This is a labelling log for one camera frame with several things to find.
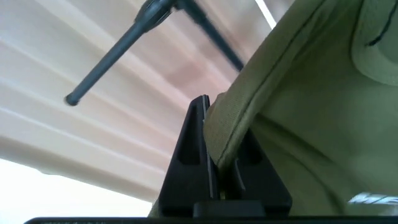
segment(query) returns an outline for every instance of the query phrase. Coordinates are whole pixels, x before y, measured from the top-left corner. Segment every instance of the stitching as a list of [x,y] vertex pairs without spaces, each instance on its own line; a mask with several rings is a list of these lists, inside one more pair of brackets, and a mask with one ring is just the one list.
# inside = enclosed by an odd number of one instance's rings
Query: stitching
[[[257,93],[259,91],[259,89],[263,86],[263,84],[268,80],[269,75],[274,71],[274,69],[276,68],[276,66],[279,64],[279,62],[282,60],[282,57],[286,54],[287,50],[290,48],[290,46],[293,44],[293,41],[295,41],[295,39],[297,38],[297,36],[299,35],[299,33],[302,31],[302,29],[310,22],[311,18],[313,17],[313,15],[318,11],[318,9],[321,7],[321,5],[325,2],[322,1],[315,9],[314,11],[311,13],[311,15],[307,18],[307,20],[302,24],[302,26],[300,27],[300,29],[294,34],[293,38],[291,38],[291,40],[289,41],[289,43],[287,44],[286,48],[284,49],[284,51],[282,52],[282,54],[279,56],[279,58],[277,59],[277,61],[275,62],[275,64],[272,66],[271,70],[269,71],[269,73],[266,75],[266,78],[261,82],[261,84],[259,85],[259,87],[257,87],[255,93]],[[252,97],[250,98],[250,100],[244,105],[245,107],[248,107],[248,105],[251,104],[254,96],[256,94],[253,94]],[[221,152],[220,158],[217,160],[216,164],[219,165],[221,159],[224,157],[224,154],[229,146],[229,143],[231,142],[231,138],[232,136],[235,134],[235,130],[236,127],[238,125],[239,122],[237,122],[232,130],[232,133],[229,135],[228,137],[228,141],[226,143],[225,148],[223,149],[223,151]]]

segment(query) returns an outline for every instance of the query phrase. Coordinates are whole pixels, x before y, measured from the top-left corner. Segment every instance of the corrugated ceiling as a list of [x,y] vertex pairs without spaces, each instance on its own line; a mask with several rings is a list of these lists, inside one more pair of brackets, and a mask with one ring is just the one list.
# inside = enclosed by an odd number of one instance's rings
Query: corrugated ceiling
[[[265,0],[266,8],[260,1],[197,0],[245,63],[271,31],[263,13],[278,21],[293,0]],[[214,100],[238,73],[184,12],[174,12],[78,106],[67,106],[63,97],[143,2],[0,0],[0,157],[156,198],[190,100]]]

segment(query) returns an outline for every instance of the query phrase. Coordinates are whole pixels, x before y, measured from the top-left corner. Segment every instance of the fluorescent light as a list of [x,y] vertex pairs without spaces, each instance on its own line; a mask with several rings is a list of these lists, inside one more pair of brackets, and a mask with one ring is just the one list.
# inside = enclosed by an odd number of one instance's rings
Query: fluorescent light
[[256,0],[256,3],[259,6],[262,14],[266,18],[269,26],[271,27],[271,29],[273,29],[276,26],[276,21],[272,16],[271,12],[268,10],[266,3],[264,2],[264,0]]

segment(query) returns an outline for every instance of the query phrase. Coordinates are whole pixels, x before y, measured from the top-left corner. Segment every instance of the green fabric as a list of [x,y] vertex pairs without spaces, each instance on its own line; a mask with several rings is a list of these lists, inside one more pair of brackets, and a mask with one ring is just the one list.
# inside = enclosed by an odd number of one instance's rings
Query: green fabric
[[394,3],[296,0],[208,111],[220,174],[251,128],[293,197],[291,215],[395,215],[398,205],[348,203],[398,195],[398,60],[366,46]]

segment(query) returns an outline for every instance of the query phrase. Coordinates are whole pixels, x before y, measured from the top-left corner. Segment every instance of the tripod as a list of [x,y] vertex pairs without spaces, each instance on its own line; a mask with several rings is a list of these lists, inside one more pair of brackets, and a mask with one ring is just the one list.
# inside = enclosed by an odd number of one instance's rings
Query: tripod
[[143,34],[162,23],[171,14],[173,8],[184,10],[206,32],[234,67],[238,71],[242,70],[242,61],[209,21],[205,12],[195,0],[147,0],[139,10],[135,23],[95,65],[83,81],[65,97],[67,104],[76,106],[87,91],[119,60],[131,45]]

